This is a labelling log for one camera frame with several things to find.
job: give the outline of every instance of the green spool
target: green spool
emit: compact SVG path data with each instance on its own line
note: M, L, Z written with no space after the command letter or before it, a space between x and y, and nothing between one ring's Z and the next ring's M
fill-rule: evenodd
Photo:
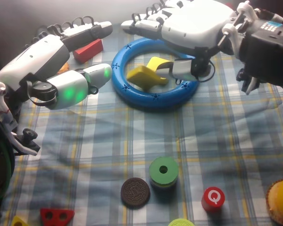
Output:
M158 188L172 187L178 177L178 164L171 157L156 158L149 167L151 183Z

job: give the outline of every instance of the blue label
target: blue label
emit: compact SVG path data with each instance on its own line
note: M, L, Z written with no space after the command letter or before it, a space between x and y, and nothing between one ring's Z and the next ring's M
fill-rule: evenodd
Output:
M271 25L271 26L274 26L274 27L280 27L282 25L282 24L274 22L274 21L269 21L267 24Z

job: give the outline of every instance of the table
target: table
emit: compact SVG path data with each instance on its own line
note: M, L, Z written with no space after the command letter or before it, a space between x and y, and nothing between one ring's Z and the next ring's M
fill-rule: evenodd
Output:
M110 64L119 49L137 38L115 26L103 40L102 53L85 65L71 57L70 67ZM146 65L152 55L139 56L128 67ZM15 215L41 225L40 208L75 210L73 226L167 226L176 218L196 226L273 225L265 193L283 178L283 90L265 84L246 96L235 79L243 65L225 54L212 60L213 80L200 84L193 98L174 111L130 108L111 82L69 109L49 111L24 103L18 131L34 129L41 150L17 159L0 225L10 225ZM176 191L164 195L151 188L146 206L127 209L120 200L121 185L131 177L149 182L149 165L159 156L172 156L179 164ZM218 218L201 206L210 186L225 193Z

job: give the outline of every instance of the light green round object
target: light green round object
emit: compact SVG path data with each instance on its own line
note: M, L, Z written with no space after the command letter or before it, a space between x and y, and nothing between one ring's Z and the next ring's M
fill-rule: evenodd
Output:
M173 220L169 226L195 226L192 222L186 219Z
M178 177L178 164L171 157L159 157L151 163L149 172L154 184L172 186Z

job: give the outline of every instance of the green cable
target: green cable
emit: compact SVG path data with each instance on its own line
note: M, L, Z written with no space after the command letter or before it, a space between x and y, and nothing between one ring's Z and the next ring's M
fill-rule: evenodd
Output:
M4 155L4 158L6 160L6 165L7 165L5 185L4 185L2 192L0 193L0 199L1 199L1 198L3 198L5 192L7 191L9 183L10 183L11 165L10 165L8 151L7 151L6 146L4 145L3 141L0 141L0 148L2 149L2 153Z

